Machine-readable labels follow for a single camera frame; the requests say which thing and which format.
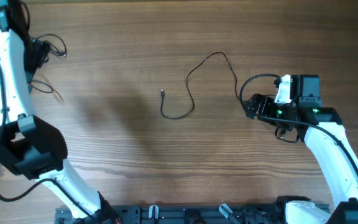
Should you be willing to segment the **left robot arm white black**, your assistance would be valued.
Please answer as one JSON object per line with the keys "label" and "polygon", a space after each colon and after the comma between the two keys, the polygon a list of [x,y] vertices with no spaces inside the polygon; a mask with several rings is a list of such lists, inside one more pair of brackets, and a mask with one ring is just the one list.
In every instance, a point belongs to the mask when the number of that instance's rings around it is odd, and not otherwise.
{"label": "left robot arm white black", "polygon": [[29,85],[50,46],[32,39],[29,26],[23,2],[0,1],[0,164],[48,187],[75,223],[112,220],[107,201],[70,164],[61,132],[36,115]]}

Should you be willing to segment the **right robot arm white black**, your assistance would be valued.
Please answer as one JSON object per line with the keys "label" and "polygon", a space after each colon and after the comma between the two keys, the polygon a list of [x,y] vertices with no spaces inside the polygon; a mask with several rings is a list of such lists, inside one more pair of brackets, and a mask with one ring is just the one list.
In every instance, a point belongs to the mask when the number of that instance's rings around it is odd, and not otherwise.
{"label": "right robot arm white black", "polygon": [[358,223],[358,158],[334,108],[323,107],[318,75],[273,75],[275,97],[239,92],[246,116],[283,133],[296,130],[321,168],[334,202],[332,213],[303,197],[280,198],[283,223]]}

